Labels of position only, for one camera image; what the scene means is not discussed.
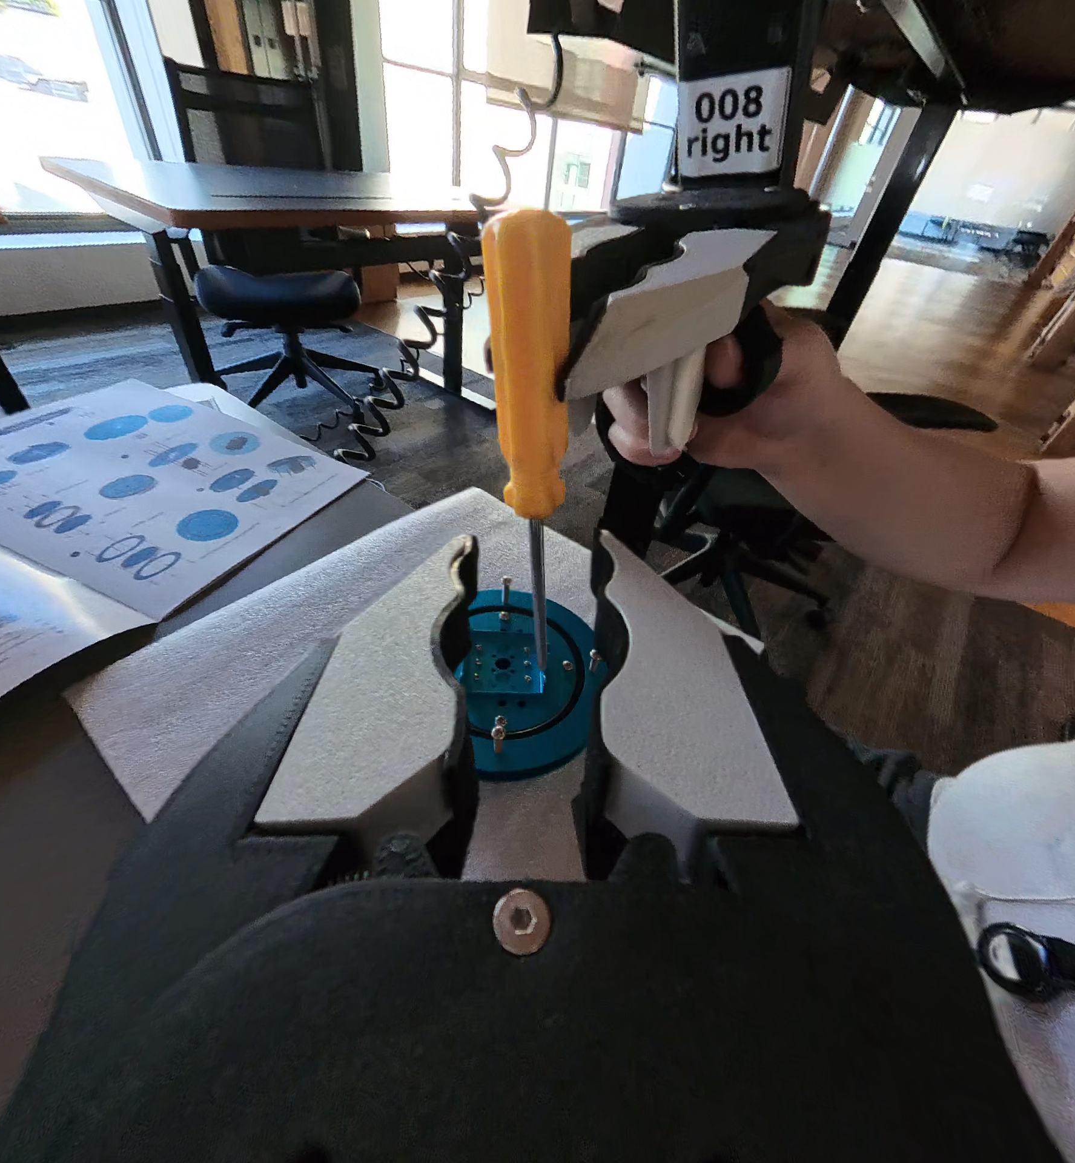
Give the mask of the person's right hand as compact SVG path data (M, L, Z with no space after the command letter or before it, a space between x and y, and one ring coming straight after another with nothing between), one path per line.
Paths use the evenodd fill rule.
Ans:
M656 456L648 434L648 400L641 381L603 394L612 425L607 439L633 466L660 467L689 456L717 467L766 470L803 439L827 431L831 420L860 394L843 375L827 333L781 305L765 300L766 318L781 339L774 381L746 410L727 417L695 415L681 449Z

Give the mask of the white foam sheet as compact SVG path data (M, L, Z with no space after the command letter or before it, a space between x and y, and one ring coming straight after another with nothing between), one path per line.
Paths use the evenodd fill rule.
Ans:
M254 592L72 688L84 730L144 819L155 819L200 758L315 648L460 533L479 540L479 587L518 567L522 519L468 489ZM698 834L667 834L681 860Z

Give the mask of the person's white shirt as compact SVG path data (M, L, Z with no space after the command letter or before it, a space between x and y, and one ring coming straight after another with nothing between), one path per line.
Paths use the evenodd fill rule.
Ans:
M991 922L1075 944L1075 741L1003 750L942 778L925 850L971 946ZM982 980L1033 1106L1075 1160L1075 989L1030 1002Z

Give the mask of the black office chair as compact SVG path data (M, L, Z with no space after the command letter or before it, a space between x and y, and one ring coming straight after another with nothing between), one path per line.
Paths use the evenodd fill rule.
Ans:
M359 417L365 404L332 379L329 369L366 375L372 386L384 390L392 410L406 406L401 385L387 369L317 352L304 342L306 332L349 332L349 322L363 305L363 291L353 273L312 270L256 275L231 265L208 265L196 275L196 295L211 315L225 322L225 337L246 328L277 332L280 337L284 348L278 353L220 369L220 377L268 372L248 400L251 406L264 404L291 379L299 390L306 390L310 381L325 386Z
M831 533L820 532L760 473L721 470L678 458L664 467L633 466L618 456L612 415L597 404L597 432L616 463L603 525L635 556L646 558L654 543L665 543L689 556L665 570L667 583L702 578L721 583L740 626L762 637L746 576L770 582L812 602L805 619L814 629L831 621L831 597L803 582L820 558Z

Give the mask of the open instruction manual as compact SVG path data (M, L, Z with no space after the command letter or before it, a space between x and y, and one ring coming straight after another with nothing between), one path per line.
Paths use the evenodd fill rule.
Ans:
M0 697L165 621L366 477L211 400L130 379L0 417Z

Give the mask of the large glass window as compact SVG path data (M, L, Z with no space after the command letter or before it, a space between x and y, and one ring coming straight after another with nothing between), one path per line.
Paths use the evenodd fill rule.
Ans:
M125 168L175 147L150 3L0 3L0 208L98 218L44 156Z

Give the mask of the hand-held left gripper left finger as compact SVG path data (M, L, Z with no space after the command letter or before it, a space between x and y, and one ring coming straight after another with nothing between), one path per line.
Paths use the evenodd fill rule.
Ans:
M441 834L476 817L456 678L476 573L479 540L460 533L341 626L256 812L261 833Z

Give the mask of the person's dark trousers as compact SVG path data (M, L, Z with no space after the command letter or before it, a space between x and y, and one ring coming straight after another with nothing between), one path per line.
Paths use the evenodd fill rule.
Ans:
M847 739L853 755L876 777L906 824L925 834L936 787L947 782L906 749L872 749Z

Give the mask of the person's right forearm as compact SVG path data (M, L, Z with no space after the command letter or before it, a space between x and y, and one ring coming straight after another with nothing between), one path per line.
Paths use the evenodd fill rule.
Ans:
M952 592L1075 604L1075 458L1011 461L847 394L791 500L860 558Z

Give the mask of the yellow-handled screwdriver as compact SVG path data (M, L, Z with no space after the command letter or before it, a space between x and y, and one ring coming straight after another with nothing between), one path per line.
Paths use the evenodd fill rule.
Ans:
M503 500L528 524L535 666L547 671L545 520L564 504L566 404L556 394L569 353L571 228L517 208L483 228L483 273L495 379L495 422L509 466Z

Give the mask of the dark desk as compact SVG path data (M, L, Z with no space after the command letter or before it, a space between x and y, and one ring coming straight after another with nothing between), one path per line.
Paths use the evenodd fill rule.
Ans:
M110 867L141 826L63 690L407 513L382 482L359 482L162 625L84 643L3 692L0 1116L105 897Z

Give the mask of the window with beige blind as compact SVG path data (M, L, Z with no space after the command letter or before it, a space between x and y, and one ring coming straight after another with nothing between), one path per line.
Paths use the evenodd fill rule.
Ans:
M390 173L564 216L660 190L676 80L618 44L528 30L528 3L382 0Z

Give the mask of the blue round turntable base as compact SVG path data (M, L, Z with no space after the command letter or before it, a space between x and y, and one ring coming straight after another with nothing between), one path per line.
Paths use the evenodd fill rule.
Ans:
M580 755L593 709L607 678L589 674L593 626L571 610L547 602L547 666L538 668L532 594L511 589L511 626L502 629L502 589L470 602L470 653L456 678L466 690L474 767L489 782L545 777ZM492 747L495 716L507 716L503 753Z

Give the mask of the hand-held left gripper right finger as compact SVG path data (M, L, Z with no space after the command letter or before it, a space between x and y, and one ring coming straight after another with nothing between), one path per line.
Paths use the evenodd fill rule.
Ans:
M748 706L731 648L753 639L707 614L599 532L589 583L604 666L580 833L798 834L799 817Z

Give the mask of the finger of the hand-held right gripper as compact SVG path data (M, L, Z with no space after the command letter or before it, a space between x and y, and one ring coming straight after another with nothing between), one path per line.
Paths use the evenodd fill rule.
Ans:
M633 286L646 269L671 262L678 232L635 228L616 221L580 221L571 226L571 327L587 322L597 300Z
M569 427L587 427L587 400L641 379L650 431L690 431L698 412L731 415L751 404L777 377L777 333L748 304L746 262L774 230L704 230L676 243L676 255L593 309L561 369ZM707 347L741 327L740 390L704 381Z

